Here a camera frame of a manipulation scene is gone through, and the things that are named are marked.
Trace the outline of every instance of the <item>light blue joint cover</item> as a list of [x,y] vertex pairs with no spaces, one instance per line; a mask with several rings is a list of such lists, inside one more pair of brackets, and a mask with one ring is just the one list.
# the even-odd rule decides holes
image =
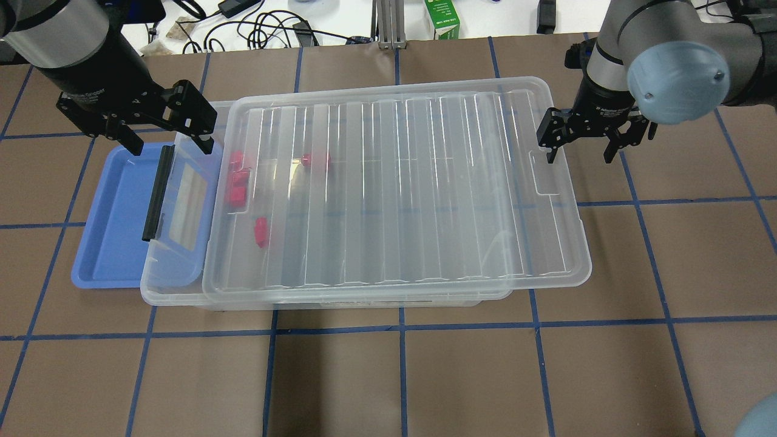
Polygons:
[[629,91],[642,114],[677,124],[709,114],[730,88],[730,70],[718,52],[690,41],[671,41],[645,50],[627,74]]
[[737,427],[734,437],[777,436],[777,393],[757,403]]

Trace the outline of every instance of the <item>brown table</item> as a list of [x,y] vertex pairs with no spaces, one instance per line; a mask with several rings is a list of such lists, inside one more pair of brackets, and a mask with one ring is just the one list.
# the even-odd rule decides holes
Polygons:
[[[149,58],[210,100],[536,75],[571,105],[581,35]],[[70,269],[116,146],[0,68],[3,437],[731,435],[777,391],[777,117],[721,108],[602,162],[566,147],[594,273],[461,309],[215,313],[80,290]],[[172,141],[147,132],[147,142]]]

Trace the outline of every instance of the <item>box handle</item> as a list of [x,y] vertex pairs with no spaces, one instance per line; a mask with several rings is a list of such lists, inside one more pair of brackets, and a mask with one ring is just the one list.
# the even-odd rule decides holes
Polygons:
[[148,201],[148,213],[146,214],[146,223],[143,228],[143,241],[151,241],[156,238],[159,220],[162,217],[162,201],[165,200],[167,180],[170,178],[172,158],[175,154],[175,150],[176,147],[174,145],[162,146],[162,152],[159,155],[159,164],[156,167],[156,177],[154,178],[151,200]]

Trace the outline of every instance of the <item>green and white carton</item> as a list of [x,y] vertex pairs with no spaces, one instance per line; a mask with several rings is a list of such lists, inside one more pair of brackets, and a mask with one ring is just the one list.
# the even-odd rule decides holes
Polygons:
[[457,40],[462,22],[458,19],[453,0],[424,0],[427,18],[435,40]]

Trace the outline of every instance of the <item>blue tray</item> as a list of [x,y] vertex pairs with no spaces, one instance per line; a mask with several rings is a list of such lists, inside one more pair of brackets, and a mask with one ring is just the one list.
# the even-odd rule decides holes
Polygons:
[[119,146],[108,155],[71,271],[77,287],[140,287],[148,251],[141,237],[162,146],[146,144],[140,156]]

